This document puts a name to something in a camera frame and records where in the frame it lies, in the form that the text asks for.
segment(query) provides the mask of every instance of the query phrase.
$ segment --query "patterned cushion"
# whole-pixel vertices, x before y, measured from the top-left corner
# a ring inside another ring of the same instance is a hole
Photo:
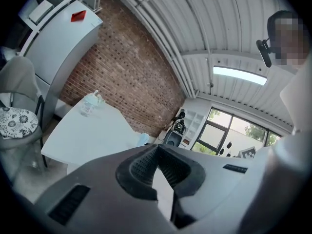
[[[0,108],[0,134],[3,137],[23,138],[38,127],[37,116],[26,109]]]

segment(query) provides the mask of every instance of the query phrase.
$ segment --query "white wall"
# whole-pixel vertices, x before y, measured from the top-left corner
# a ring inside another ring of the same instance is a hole
[[[188,110],[194,111],[198,114],[204,115],[205,118],[208,117],[212,103],[206,99],[186,99],[181,108],[186,108]]]
[[[231,142],[232,147],[230,149],[226,148],[226,145]],[[263,143],[255,140],[253,138],[250,138],[246,135],[243,135],[233,129],[229,130],[229,133],[225,139],[223,148],[224,148],[224,153],[221,156],[226,156],[229,151],[231,151],[231,156],[237,156],[238,152],[250,147],[255,147],[256,150],[258,151],[260,148],[262,148]]]

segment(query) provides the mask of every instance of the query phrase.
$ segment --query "white table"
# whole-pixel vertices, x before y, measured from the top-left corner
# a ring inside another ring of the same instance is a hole
[[[84,163],[137,146],[139,135],[119,110],[107,104],[88,117],[79,113],[80,101],[56,126],[41,153],[67,164],[67,174]]]

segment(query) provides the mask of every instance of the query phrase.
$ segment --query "tree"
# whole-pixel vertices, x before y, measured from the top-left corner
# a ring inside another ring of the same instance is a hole
[[[216,152],[210,150],[208,147],[205,147],[201,145],[200,143],[196,142],[194,147],[192,148],[193,151],[195,152],[201,152],[203,154],[210,154],[210,155],[215,155]]]
[[[277,136],[269,133],[267,146],[272,146],[277,142]]]
[[[220,115],[220,111],[212,109],[209,114],[208,120],[212,120],[215,117],[215,115]]]
[[[250,138],[253,138],[258,141],[263,141],[265,131],[255,125],[249,125],[244,128],[246,135]]]

